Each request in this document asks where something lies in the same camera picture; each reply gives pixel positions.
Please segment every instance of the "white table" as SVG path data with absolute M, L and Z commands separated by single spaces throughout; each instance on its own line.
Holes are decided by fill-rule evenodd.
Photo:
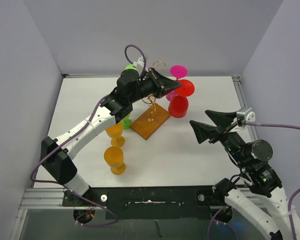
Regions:
M 189 109 L 184 118 L 172 116 L 146 141 L 133 130 L 125 130 L 122 147 L 126 171 L 113 175 L 104 160 L 111 139 L 102 132 L 86 145 L 73 160 L 79 174 L 92 187 L 153 187 L 214 185 L 223 178 L 238 174 L 218 142 L 198 144 L 189 121 L 213 125 L 205 110 L 234 112 L 240 103 L 230 76 L 187 77 L 195 85 L 188 98 Z M 54 110 L 48 135 L 53 139 L 86 118 L 98 100 L 110 93 L 117 78 L 65 78 Z M 166 98 L 157 103 L 168 109 Z M 137 119 L 148 106 L 142 101 L 133 104 L 130 119 Z M 251 141 L 247 130 L 240 135 Z M 37 179 L 52 180 L 41 166 Z M 55 188 L 51 183 L 35 183 L 35 188 Z

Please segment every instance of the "gray floor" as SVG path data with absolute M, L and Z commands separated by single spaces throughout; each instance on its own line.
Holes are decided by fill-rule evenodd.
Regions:
M 29 210 L 20 240 L 206 240 L 209 220 L 182 218 L 174 220 L 120 220 L 106 227 L 75 227 L 72 210 Z M 105 222 L 105 213 L 97 211 L 91 224 Z M 258 230 L 238 212 L 230 224 L 240 240 L 262 240 Z M 211 240 L 235 240 L 235 235 L 224 225 L 213 224 Z

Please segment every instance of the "wooden base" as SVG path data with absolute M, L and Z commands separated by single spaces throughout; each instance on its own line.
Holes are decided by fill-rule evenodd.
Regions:
M 170 117 L 170 113 L 160 105 L 155 103 L 155 108 L 156 111 L 152 115 L 152 122 L 150 122 L 150 112 L 153 110 L 148 108 L 130 125 L 130 128 L 144 140 L 147 140 Z

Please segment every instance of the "red cup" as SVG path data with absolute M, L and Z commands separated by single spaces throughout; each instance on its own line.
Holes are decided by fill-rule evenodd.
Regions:
M 181 83 L 181 86 L 178 87 L 175 92 L 182 97 L 189 97 L 195 92 L 195 85 L 187 80 L 187 79 L 181 79 L 179 80 L 179 83 Z
M 175 96 L 168 107 L 168 111 L 172 117 L 180 119 L 183 118 L 188 111 L 189 102 L 184 96 Z

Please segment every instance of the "metal frame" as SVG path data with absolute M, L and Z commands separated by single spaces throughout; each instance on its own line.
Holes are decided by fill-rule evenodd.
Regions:
M 65 76 L 65 78 L 77 78 L 77 75 Z M 80 75 L 80 77 L 84 78 L 94 78 L 94 75 Z M 241 107 L 246 106 L 246 99 L 241 87 L 240 75 L 232 76 L 232 81 L 234 84 L 234 88 L 236 90 L 236 94 L 239 99 L 239 103 Z M 257 132 L 253 126 L 248 128 L 249 134 L 253 140 L 257 140 Z M 255 197 L 253 193 L 247 187 L 239 188 L 240 191 L 254 204 L 258 207 L 264 207 L 258 198 Z M 64 198 L 64 189 L 63 188 L 26 188 L 24 190 L 24 194 L 20 203 L 20 207 L 17 212 L 16 220 L 14 222 L 14 226 L 10 235 L 10 240 L 19 240 L 22 229 L 25 223 L 25 218 L 27 215 L 27 211 L 31 209 L 86 209 L 87 207 L 64 207 L 62 206 Z

